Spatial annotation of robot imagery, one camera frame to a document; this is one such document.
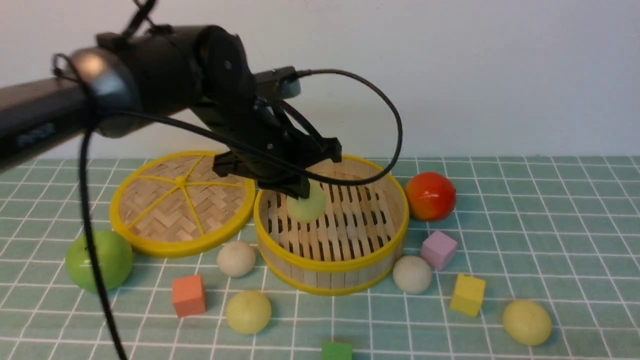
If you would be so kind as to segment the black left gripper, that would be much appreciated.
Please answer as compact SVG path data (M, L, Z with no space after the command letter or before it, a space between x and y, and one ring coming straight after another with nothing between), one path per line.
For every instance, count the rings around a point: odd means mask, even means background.
M201 101L190 110L218 136L240 142L256 150L308 169L325 160L342 162L342 145L336 137L322 137L321 145L310 135L295 128L283 109L257 110ZM310 180L253 155L237 146L215 155L212 171L219 177L239 176L258 182L265 191L274 191L293 199L310 197Z

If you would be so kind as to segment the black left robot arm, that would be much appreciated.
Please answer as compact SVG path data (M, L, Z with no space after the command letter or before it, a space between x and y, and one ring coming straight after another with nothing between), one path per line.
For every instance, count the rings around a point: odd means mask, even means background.
M192 111L229 151L215 155L219 177L254 180L307 198L306 178L242 150L244 144L300 169L340 162L336 137L298 130L311 125L287 100L301 89L292 66L253 73L240 37L216 25L162 25L132 38L107 32L76 50L62 73L1 89L1 170L38 157L84 132L121 138L150 125L148 116Z

